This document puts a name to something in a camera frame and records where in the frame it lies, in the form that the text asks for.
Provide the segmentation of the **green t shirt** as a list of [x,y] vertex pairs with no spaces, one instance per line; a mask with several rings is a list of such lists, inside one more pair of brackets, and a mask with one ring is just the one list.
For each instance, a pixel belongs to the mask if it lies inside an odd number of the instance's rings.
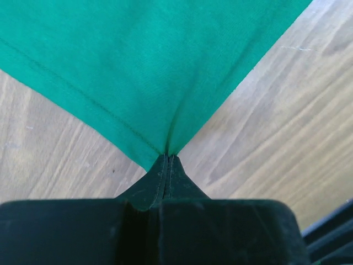
[[1,69],[148,170],[177,154],[308,1],[2,1]]

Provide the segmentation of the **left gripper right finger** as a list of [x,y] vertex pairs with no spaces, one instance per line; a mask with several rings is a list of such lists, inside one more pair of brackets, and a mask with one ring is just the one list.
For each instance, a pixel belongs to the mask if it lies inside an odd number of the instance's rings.
[[176,155],[166,156],[167,169],[164,183],[164,201],[210,199],[186,174]]

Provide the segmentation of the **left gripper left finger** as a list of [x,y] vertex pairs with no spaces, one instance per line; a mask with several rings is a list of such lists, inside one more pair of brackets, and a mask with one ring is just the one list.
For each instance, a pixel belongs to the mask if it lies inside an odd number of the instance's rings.
[[160,155],[150,170],[117,199],[127,200],[139,211],[147,211],[163,199],[167,180],[168,156]]

